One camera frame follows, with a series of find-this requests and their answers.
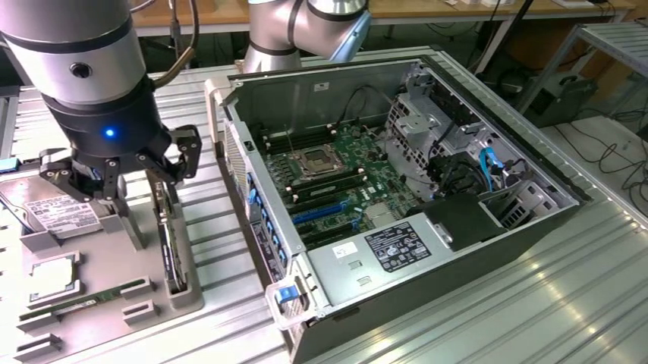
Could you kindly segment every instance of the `white wire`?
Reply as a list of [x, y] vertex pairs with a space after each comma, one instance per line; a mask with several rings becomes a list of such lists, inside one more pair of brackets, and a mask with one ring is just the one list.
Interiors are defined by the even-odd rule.
[[147, 0], [131, 9], [131, 13], [136, 13], [137, 11], [144, 10], [148, 6], [152, 5], [153, 2], [155, 0]]

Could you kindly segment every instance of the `wooden table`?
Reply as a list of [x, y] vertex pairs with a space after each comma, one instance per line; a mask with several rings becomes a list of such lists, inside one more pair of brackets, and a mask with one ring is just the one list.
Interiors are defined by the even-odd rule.
[[[620, 22], [634, 4], [628, 0], [610, 0], [616, 12], [605, 14], [612, 22]], [[521, 8], [523, 0], [515, 0], [514, 5], [501, 6], [493, 16], [494, 8], [483, 5], [466, 5], [461, 1], [447, 5], [442, 0], [370, 0], [372, 25], [429, 24], [501, 20], [502, 24], [494, 35], [486, 54], [478, 65], [479, 72], [487, 64], [494, 50], [501, 43], [503, 34], [510, 27], [511, 20]], [[191, 33], [189, 9], [185, 0], [177, 1], [177, 19], [181, 24], [181, 33]], [[200, 33], [229, 33], [248, 30], [248, 4], [247, 0], [197, 0], [200, 12]], [[551, 0], [534, 0], [525, 15], [525, 19], [554, 19], [559, 17], [596, 17], [600, 8], [567, 9], [553, 3]], [[167, 1], [156, 3], [139, 13], [133, 21], [139, 36], [163, 36], [169, 34], [169, 10]]]

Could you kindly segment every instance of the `metal workbench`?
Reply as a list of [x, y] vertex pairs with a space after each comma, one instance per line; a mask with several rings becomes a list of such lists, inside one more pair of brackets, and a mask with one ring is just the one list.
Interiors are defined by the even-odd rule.
[[[630, 67], [640, 75], [648, 77], [648, 25], [637, 22], [579, 24], [571, 29], [535, 82], [519, 98], [515, 108], [521, 113], [529, 108], [546, 80], [554, 74], [579, 39]], [[583, 61], [575, 63], [571, 69], [579, 70], [586, 60], [588, 57], [583, 57]]]
[[[592, 184], [586, 171], [445, 53], [419, 48], [371, 52], [358, 58], [423, 52], [493, 107], [594, 201], [514, 263], [312, 362], [645, 362], [645, 218], [606, 186]], [[196, 124], [205, 142], [203, 81], [219, 72], [233, 74], [235, 70], [217, 67], [188, 71], [157, 93], [164, 122], [169, 126]], [[60, 145], [57, 126], [32, 89], [22, 91], [17, 109], [13, 154], [26, 156], [52, 144]], [[179, 193], [204, 308], [60, 362], [287, 363], [287, 348], [272, 326], [208, 143], [200, 164], [197, 177], [187, 181]], [[131, 204], [147, 198], [141, 178], [141, 174], [128, 176]], [[0, 234], [6, 237], [8, 231]], [[1, 255], [12, 254], [12, 250], [14, 245], [0, 253], [0, 259], [8, 261]], [[10, 275], [0, 276], [0, 284], [8, 278]]]

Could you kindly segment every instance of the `blue pcie slot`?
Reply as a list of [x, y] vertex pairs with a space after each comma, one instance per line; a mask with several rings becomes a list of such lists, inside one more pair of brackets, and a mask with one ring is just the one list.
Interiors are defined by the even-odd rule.
[[302, 224], [303, 222], [312, 221], [318, 218], [335, 215], [344, 211], [347, 205], [348, 205], [348, 200], [342, 201], [332, 206], [323, 207], [322, 209], [316, 209], [315, 211], [311, 211], [303, 215], [299, 215], [295, 218], [292, 218], [292, 224]]

